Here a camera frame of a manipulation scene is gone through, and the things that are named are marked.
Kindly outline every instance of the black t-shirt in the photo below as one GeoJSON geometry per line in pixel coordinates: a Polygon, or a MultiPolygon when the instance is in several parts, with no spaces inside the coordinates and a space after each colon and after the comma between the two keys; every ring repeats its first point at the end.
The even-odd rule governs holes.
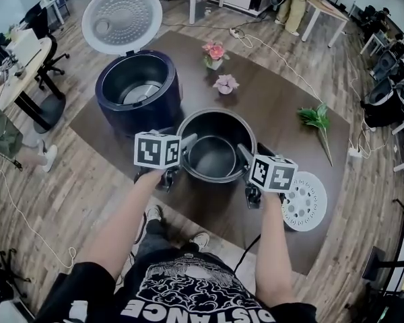
{"type": "Polygon", "coordinates": [[[35,322],[316,322],[316,308],[309,304],[266,307],[229,267],[200,252],[148,254],[114,290],[114,279],[103,267],[78,263],[48,295],[35,322]]]}

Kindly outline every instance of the green plant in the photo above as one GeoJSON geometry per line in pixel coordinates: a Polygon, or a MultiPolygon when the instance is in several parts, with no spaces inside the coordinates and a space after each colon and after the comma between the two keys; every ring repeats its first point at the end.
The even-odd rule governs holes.
{"type": "Polygon", "coordinates": [[[325,142],[327,152],[328,152],[328,158],[329,161],[331,162],[331,166],[333,166],[332,162],[332,157],[331,157],[331,151],[329,149],[329,144],[328,144],[328,135],[327,135],[327,129],[329,128],[329,120],[326,117],[326,112],[328,110],[328,107],[325,103],[322,103],[317,107],[317,109],[299,109],[298,110],[298,115],[301,118],[302,123],[306,124],[307,126],[313,126],[319,129],[321,132],[323,141],[325,142]]]}

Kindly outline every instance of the wooden floor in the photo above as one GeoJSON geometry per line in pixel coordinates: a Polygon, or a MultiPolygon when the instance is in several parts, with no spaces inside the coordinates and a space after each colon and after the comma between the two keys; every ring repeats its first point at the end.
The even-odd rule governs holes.
{"type": "MultiPolygon", "coordinates": [[[[49,134],[43,136],[47,143],[55,143],[59,148],[56,164],[49,174],[30,166],[19,172],[0,159],[0,168],[3,166],[16,205],[66,264],[70,262],[68,247],[74,246],[78,250],[78,260],[83,253],[82,245],[93,237],[132,185],[69,128],[73,117],[94,95],[98,74],[112,59],[91,49],[83,39],[80,23],[88,1],[71,0],[71,17],[66,20],[63,30],[55,32],[59,42],[58,54],[68,52],[71,55],[69,60],[57,63],[66,74],[53,77],[67,96],[64,116],[49,134]]],[[[162,4],[164,23],[187,23],[189,0],[162,4]]],[[[301,33],[310,17],[305,16],[299,29],[301,33]]],[[[196,25],[229,28],[251,20],[229,9],[214,7],[212,13],[196,25]]],[[[305,43],[274,24],[271,14],[264,22],[248,24],[242,29],[272,46],[306,78],[322,100],[351,123],[350,139],[356,145],[362,110],[350,81],[358,78],[353,84],[361,97],[368,93],[373,82],[366,72],[369,62],[359,55],[362,41],[352,23],[346,25],[347,35],[340,35],[333,48],[327,47],[337,22],[321,15],[305,43]]],[[[279,57],[259,41],[254,41],[254,47],[249,49],[230,37],[227,30],[182,26],[162,26],[158,35],[167,30],[201,40],[221,40],[229,51],[247,57],[311,92],[279,57]]],[[[36,101],[47,94],[35,85],[28,93],[36,101]]],[[[35,142],[38,135],[32,130],[32,121],[17,106],[12,106],[7,114],[25,134],[25,142],[35,142]]],[[[348,322],[348,313],[343,307],[347,302],[353,302],[362,290],[360,277],[371,247],[376,245],[386,250],[387,258],[393,256],[397,248],[402,212],[392,200],[399,198],[404,201],[404,173],[394,175],[393,166],[399,160],[393,151],[395,140],[389,135],[388,128],[368,135],[373,149],[387,142],[386,147],[375,151],[370,159],[348,159],[339,202],[318,260],[307,277],[294,274],[298,299],[318,308],[319,322],[348,322]]],[[[199,231],[197,225],[172,209],[165,207],[165,212],[172,226],[170,235],[175,240],[179,235],[185,237],[199,231]]],[[[210,247],[230,266],[237,263],[242,253],[241,249],[215,236],[210,247]]],[[[57,273],[69,270],[28,229],[21,215],[12,207],[0,175],[0,250],[8,248],[18,249],[14,269],[32,279],[32,283],[24,284],[23,288],[28,293],[29,307],[36,312],[57,273]]],[[[250,254],[238,271],[238,277],[251,290],[254,290],[254,265],[255,256],[250,254]]]]}

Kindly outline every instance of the rice cooker lid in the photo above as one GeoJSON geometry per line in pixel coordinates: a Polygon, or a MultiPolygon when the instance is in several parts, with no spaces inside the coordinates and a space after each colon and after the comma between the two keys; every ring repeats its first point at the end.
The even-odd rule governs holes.
{"type": "Polygon", "coordinates": [[[125,56],[154,38],[162,15],[159,0],[91,0],[83,13],[82,34],[97,51],[125,56]]]}

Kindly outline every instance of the perforated white disc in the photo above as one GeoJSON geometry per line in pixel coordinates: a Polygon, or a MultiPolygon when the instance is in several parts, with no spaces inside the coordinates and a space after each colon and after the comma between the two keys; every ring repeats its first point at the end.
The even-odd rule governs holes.
{"type": "Polygon", "coordinates": [[[285,194],[283,219],[295,231],[310,231],[322,222],[327,205],[323,183],[310,172],[298,171],[285,194]]]}
{"type": "Polygon", "coordinates": [[[110,55],[125,55],[148,44],[162,23],[159,0],[92,0],[82,17],[87,43],[110,55]]]}

